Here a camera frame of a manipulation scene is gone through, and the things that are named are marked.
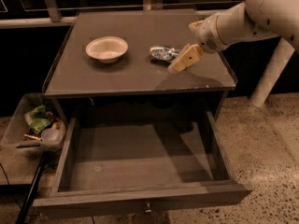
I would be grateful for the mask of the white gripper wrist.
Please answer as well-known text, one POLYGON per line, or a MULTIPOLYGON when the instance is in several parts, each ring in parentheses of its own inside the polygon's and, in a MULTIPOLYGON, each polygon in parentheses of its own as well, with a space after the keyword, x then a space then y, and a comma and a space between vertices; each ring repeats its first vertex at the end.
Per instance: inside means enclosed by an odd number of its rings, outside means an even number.
POLYGON ((217 19, 219 14, 209 16, 201 21, 191 22, 188 27, 195 32, 195 39, 198 44, 187 44, 179 53, 177 58, 170 63, 168 71, 171 74, 179 73, 186 68, 199 62, 204 52, 215 53, 228 48, 221 41, 217 30, 217 19))

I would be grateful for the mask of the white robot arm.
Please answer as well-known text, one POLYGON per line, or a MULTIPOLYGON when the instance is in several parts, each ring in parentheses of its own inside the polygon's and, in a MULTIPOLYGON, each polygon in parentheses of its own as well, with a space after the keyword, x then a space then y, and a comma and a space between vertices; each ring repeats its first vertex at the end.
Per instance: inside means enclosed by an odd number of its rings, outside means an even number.
POLYGON ((299 0, 245 0, 227 10, 189 24, 195 43, 186 45, 168 66, 172 74, 198 63, 204 54, 239 42, 276 36, 299 51, 299 0))

